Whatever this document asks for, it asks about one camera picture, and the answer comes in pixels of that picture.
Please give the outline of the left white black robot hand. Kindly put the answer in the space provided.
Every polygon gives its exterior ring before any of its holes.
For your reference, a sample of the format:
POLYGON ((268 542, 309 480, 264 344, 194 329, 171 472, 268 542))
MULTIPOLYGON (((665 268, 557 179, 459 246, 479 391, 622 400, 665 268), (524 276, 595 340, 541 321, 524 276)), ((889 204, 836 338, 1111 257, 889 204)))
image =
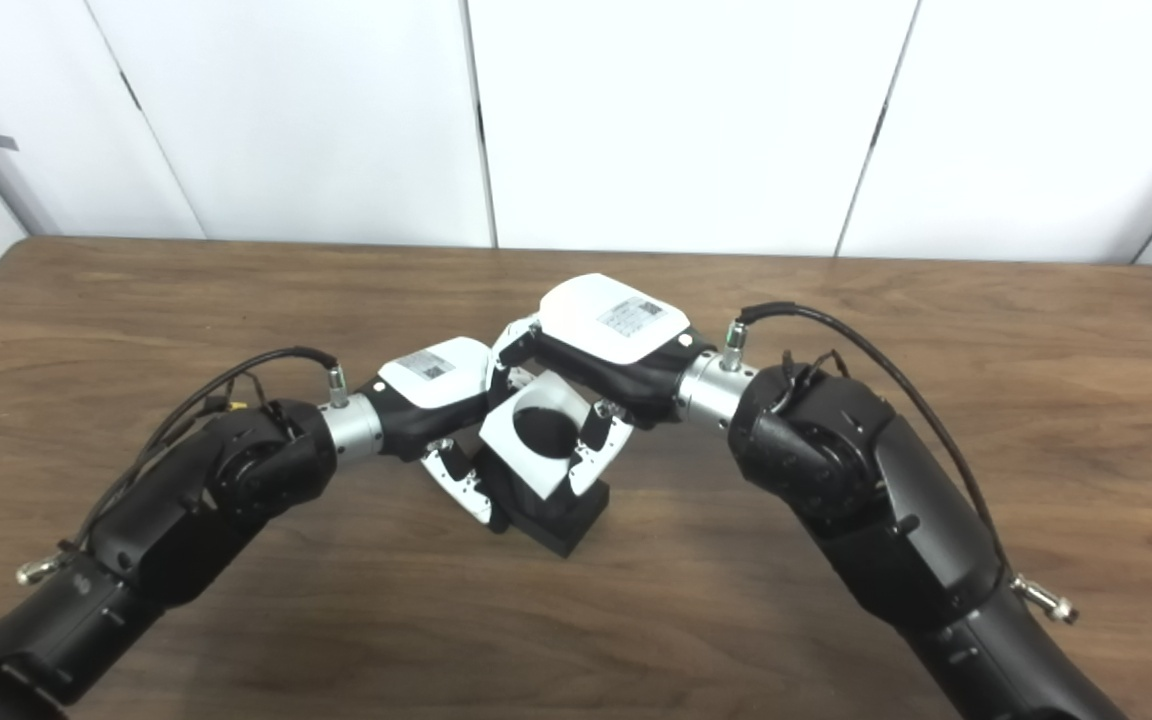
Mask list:
POLYGON ((497 503, 456 438, 485 418, 486 363, 488 346, 450 338, 388 361, 362 392, 378 415, 378 454, 420 462, 468 515, 494 530, 497 503))

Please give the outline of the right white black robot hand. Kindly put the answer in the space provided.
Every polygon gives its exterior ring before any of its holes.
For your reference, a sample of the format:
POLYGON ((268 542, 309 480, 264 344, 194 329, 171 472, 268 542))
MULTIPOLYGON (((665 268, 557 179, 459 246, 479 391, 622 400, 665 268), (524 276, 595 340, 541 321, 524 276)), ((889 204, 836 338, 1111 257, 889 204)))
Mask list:
POLYGON ((585 495, 634 430, 684 419, 685 373, 712 350, 668 302, 608 275, 567 279, 490 348, 483 438, 539 500, 585 495), (573 448, 548 457, 513 439, 531 410, 573 420, 573 448))

